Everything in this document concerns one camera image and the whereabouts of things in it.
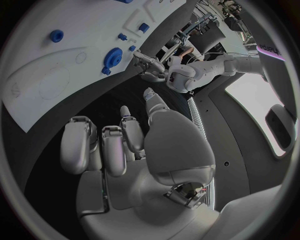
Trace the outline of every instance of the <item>white robotic arm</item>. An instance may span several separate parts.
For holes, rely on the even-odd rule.
[[[211,61],[195,61],[188,65],[181,64],[179,56],[168,59],[169,70],[155,58],[134,52],[139,59],[137,65],[143,67],[141,78],[149,82],[164,82],[179,93],[187,93],[210,83],[218,75],[233,76],[238,73],[252,73],[265,76],[259,57],[223,54]]]

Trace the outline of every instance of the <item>robotic arm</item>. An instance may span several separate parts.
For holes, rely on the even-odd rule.
[[[166,82],[166,85],[178,92],[187,93],[210,83],[218,75],[233,76],[238,73],[259,74],[265,77],[258,57],[239,56],[224,54],[212,61],[195,61],[188,65],[181,64],[179,56],[171,56],[167,64],[169,70],[157,59],[135,52],[139,58],[143,72],[140,74],[143,80],[149,82]]]

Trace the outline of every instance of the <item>black floor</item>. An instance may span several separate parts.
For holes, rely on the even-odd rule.
[[[146,135],[148,116],[143,92],[151,87],[172,110],[191,119],[185,97],[170,90],[165,83],[150,83],[135,76],[108,91],[78,116],[89,117],[98,131],[108,125],[119,125],[120,107],[128,106],[131,115],[137,118]],[[64,128],[52,139],[38,158],[29,176],[25,196],[34,209],[55,229],[67,238],[87,239],[76,216],[76,191],[80,176],[64,172],[60,166],[60,143]]]

